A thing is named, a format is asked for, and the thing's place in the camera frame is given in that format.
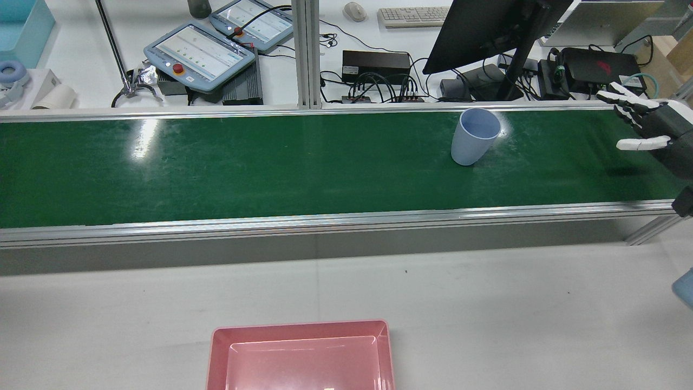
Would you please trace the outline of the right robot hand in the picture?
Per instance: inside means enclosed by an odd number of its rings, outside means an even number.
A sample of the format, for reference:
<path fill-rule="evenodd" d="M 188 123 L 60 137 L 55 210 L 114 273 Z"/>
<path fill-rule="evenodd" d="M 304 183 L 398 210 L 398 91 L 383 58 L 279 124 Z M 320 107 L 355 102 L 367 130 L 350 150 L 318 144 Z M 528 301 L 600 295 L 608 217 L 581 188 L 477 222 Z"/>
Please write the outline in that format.
<path fill-rule="evenodd" d="M 646 151 L 673 175 L 692 178 L 691 108 L 676 100 L 639 97 L 617 82 L 596 93 L 613 105 L 614 112 L 631 126 L 637 137 L 619 140 L 622 151 Z"/>

